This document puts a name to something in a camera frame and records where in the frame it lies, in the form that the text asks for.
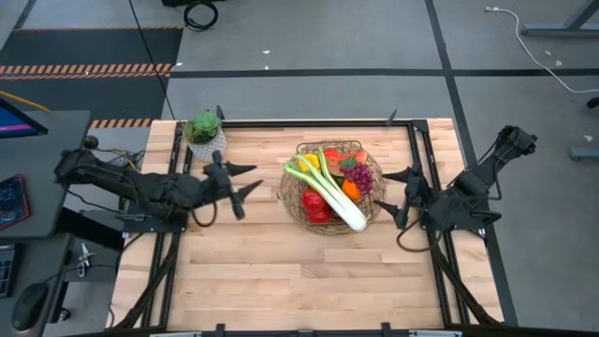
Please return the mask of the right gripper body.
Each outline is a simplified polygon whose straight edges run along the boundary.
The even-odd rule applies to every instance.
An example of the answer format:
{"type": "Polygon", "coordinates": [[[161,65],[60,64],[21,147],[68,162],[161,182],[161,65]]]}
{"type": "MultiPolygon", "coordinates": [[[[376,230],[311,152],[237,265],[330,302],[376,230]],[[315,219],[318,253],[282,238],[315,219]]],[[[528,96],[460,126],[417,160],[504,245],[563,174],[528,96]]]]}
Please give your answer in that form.
{"type": "Polygon", "coordinates": [[[433,196],[433,192],[428,185],[420,164],[415,164],[399,172],[398,181],[405,183],[405,187],[404,202],[397,215],[397,226],[400,229],[406,229],[410,208],[426,208],[433,196]]]}

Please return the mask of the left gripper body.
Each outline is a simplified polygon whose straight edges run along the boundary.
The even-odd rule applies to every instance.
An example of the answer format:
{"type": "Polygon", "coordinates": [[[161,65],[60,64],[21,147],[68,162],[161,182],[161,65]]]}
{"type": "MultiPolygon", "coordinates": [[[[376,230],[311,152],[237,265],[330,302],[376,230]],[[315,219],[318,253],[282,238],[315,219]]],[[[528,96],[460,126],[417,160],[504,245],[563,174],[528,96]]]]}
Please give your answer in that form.
{"type": "Polygon", "coordinates": [[[245,212],[239,196],[232,186],[231,177],[226,170],[226,162],[220,151],[212,153],[212,163],[204,168],[204,173],[208,176],[207,181],[209,184],[205,190],[203,204],[214,204],[220,199],[219,195],[222,194],[226,198],[230,198],[233,213],[238,220],[241,220],[245,212]]]}

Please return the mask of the purple grape bunch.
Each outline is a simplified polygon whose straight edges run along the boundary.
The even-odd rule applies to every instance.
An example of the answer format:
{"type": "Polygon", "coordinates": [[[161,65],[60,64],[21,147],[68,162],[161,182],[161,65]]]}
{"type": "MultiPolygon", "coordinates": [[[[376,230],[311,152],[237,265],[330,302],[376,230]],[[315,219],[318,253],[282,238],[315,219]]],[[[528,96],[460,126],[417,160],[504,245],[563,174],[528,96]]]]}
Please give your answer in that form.
{"type": "Polygon", "coordinates": [[[366,164],[355,164],[351,168],[343,168],[342,174],[345,180],[357,184],[361,196],[368,195],[373,189],[373,175],[366,164]]]}

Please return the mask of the watermelon slice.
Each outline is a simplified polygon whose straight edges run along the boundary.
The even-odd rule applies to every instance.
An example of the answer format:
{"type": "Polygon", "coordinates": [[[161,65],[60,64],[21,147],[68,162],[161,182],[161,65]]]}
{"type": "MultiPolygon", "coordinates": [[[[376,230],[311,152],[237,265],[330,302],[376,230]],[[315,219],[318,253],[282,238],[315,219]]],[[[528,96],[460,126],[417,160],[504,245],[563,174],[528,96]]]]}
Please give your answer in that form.
{"type": "Polygon", "coordinates": [[[339,153],[337,157],[325,157],[325,159],[329,173],[341,176],[342,169],[351,168],[358,163],[365,164],[368,159],[368,154],[366,152],[353,152],[350,154],[339,153]]]}

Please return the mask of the green and white leek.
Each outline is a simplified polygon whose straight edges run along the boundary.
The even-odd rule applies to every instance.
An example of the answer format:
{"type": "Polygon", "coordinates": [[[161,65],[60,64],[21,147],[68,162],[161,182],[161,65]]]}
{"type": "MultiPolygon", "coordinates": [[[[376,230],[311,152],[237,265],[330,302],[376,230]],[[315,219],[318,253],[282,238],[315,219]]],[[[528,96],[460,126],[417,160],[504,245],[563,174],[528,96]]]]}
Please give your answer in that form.
{"type": "Polygon", "coordinates": [[[310,164],[310,173],[300,170],[298,160],[303,154],[295,154],[295,160],[284,164],[284,170],[293,177],[307,183],[318,192],[327,204],[335,211],[341,219],[354,231],[361,232],[367,227],[367,218],[358,208],[354,201],[348,198],[342,188],[336,184],[329,173],[327,162],[322,147],[318,148],[317,155],[320,159],[321,169],[315,170],[310,164]]]}

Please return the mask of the yellow bell pepper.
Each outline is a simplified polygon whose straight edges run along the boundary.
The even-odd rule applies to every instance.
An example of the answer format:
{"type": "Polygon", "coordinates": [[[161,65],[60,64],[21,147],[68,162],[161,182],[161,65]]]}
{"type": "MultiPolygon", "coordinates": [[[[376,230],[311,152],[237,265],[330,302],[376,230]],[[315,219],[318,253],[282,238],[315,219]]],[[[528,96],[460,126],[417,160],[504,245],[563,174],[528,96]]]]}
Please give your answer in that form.
{"type": "Polygon", "coordinates": [[[310,164],[317,171],[321,169],[320,159],[317,154],[304,154],[302,158],[298,160],[298,163],[300,170],[304,173],[311,172],[308,164],[310,164]]]}

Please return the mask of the succulent in white patterned pot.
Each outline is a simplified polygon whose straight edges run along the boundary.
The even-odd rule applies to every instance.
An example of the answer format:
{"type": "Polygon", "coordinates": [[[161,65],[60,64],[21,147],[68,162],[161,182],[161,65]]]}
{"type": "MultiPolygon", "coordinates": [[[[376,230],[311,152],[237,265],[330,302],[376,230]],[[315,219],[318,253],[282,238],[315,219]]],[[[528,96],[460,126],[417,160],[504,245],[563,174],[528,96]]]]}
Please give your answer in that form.
{"type": "Polygon", "coordinates": [[[205,110],[187,121],[183,135],[188,148],[200,160],[211,162],[212,154],[226,149],[222,120],[212,110],[205,110]]]}

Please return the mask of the silver carabiner clip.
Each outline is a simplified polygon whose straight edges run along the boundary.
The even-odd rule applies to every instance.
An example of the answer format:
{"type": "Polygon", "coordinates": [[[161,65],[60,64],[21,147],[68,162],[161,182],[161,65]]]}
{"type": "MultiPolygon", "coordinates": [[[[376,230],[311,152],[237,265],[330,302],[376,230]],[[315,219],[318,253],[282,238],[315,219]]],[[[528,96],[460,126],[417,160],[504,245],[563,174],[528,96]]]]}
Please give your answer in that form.
{"type": "Polygon", "coordinates": [[[87,245],[83,242],[80,245],[81,255],[79,256],[79,262],[77,265],[77,274],[80,278],[86,276],[87,271],[91,268],[91,257],[95,255],[89,251],[87,245]]]}

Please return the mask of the grey table foot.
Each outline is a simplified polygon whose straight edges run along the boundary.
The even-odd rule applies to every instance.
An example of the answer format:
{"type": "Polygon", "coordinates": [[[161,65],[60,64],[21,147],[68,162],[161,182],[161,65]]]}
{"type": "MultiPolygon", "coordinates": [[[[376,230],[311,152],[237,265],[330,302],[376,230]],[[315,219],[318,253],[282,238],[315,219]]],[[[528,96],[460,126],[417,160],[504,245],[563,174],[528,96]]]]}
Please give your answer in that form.
{"type": "Polygon", "coordinates": [[[595,147],[573,147],[570,149],[570,157],[572,160],[598,159],[599,148],[595,147]]]}

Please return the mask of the black hazard-striped floor mat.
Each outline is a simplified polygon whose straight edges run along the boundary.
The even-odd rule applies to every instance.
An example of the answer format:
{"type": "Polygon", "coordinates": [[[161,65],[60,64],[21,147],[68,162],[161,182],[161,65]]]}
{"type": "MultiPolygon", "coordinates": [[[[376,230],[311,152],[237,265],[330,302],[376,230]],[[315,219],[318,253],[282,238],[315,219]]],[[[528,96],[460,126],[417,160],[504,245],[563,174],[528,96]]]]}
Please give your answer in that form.
{"type": "Polygon", "coordinates": [[[95,128],[163,118],[183,30],[176,26],[13,31],[0,50],[0,91],[49,110],[88,110],[95,128]]]}

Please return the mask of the dark grey desk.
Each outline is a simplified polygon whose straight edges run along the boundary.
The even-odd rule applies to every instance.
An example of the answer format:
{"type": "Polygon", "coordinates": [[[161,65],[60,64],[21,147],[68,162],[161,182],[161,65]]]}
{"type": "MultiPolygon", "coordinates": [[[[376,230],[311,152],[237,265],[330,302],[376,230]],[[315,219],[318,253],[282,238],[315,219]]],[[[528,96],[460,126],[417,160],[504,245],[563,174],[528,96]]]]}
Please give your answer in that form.
{"type": "Polygon", "coordinates": [[[66,197],[65,189],[55,181],[54,169],[64,150],[81,147],[92,120],[88,110],[30,111],[28,115],[48,133],[0,139],[0,182],[22,175],[30,215],[0,230],[0,241],[52,235],[66,197]]]}

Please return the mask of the grey side desk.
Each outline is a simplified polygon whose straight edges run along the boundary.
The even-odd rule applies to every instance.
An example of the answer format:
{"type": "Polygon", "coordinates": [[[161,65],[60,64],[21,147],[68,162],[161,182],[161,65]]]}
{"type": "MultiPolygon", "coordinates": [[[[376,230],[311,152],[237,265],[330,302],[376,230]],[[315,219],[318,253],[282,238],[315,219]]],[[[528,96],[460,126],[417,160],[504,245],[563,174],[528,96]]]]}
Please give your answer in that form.
{"type": "Polygon", "coordinates": [[[0,337],[42,337],[46,325],[53,318],[55,298],[63,282],[61,273],[72,242],[70,234],[55,234],[19,244],[11,295],[0,299],[0,337]],[[22,292],[37,283],[44,283],[48,289],[37,321],[29,330],[15,330],[11,319],[14,306],[22,292]]]}

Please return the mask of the red patterned tablet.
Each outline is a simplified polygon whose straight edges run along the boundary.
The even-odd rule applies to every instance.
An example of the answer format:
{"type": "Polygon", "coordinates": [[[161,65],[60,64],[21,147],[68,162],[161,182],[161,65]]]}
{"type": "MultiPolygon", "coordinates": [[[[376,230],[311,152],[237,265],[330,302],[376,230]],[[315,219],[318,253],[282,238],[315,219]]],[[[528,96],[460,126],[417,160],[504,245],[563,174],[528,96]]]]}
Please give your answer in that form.
{"type": "Polygon", "coordinates": [[[11,227],[29,216],[23,176],[16,174],[0,182],[0,230],[11,227]]]}

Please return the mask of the computer monitor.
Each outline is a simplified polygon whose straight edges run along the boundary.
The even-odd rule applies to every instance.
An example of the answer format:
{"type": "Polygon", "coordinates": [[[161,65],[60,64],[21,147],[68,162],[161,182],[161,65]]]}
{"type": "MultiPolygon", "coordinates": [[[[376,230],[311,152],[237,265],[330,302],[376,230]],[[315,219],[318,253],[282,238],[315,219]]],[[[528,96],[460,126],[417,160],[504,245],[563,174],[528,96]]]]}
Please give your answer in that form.
{"type": "Polygon", "coordinates": [[[48,129],[0,98],[0,139],[46,135],[48,129]]]}

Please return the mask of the black computer mouse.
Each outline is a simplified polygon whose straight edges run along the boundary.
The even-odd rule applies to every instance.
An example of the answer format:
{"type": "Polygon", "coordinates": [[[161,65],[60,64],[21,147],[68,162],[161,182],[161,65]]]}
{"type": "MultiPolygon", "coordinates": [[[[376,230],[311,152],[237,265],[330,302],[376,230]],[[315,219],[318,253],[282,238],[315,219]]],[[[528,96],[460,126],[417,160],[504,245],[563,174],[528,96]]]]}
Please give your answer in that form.
{"type": "Polygon", "coordinates": [[[41,314],[47,295],[48,286],[45,283],[29,285],[13,307],[12,327],[17,331],[31,329],[41,314]]]}

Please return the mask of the black keyboard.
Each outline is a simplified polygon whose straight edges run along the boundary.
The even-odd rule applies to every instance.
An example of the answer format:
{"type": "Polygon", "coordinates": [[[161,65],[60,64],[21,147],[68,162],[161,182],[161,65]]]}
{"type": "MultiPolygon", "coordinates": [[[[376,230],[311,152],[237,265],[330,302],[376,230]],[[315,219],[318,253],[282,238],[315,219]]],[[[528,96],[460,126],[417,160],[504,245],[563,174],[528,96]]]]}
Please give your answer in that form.
{"type": "Polygon", "coordinates": [[[21,266],[22,250],[19,243],[0,244],[0,300],[12,294],[21,266]]]}

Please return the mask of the black aluminium table frame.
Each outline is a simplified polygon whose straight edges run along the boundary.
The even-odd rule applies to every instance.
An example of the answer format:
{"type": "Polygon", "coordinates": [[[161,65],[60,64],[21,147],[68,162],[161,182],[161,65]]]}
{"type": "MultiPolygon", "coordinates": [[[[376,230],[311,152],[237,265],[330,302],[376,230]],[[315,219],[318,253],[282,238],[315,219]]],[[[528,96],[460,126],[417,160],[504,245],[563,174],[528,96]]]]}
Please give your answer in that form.
{"type": "Polygon", "coordinates": [[[420,161],[430,183],[443,186],[463,168],[450,120],[239,120],[225,130],[226,158],[253,166],[235,181],[256,183],[246,216],[237,221],[227,202],[199,212],[142,326],[348,334],[475,322],[424,249],[432,235],[414,228],[400,236],[386,214],[358,234],[316,234],[293,221],[281,197],[284,162],[320,140],[356,140],[387,172],[420,161]]]}

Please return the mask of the grey table leg frame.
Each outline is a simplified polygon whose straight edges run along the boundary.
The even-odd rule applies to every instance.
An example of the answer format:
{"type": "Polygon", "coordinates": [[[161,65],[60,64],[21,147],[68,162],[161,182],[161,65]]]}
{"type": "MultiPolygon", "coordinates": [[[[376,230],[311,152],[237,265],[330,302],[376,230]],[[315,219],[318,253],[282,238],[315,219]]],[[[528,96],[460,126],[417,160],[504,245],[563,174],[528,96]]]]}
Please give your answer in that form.
{"type": "Polygon", "coordinates": [[[523,36],[599,37],[599,23],[588,23],[598,10],[599,0],[587,0],[564,23],[526,23],[520,33],[523,36]]]}

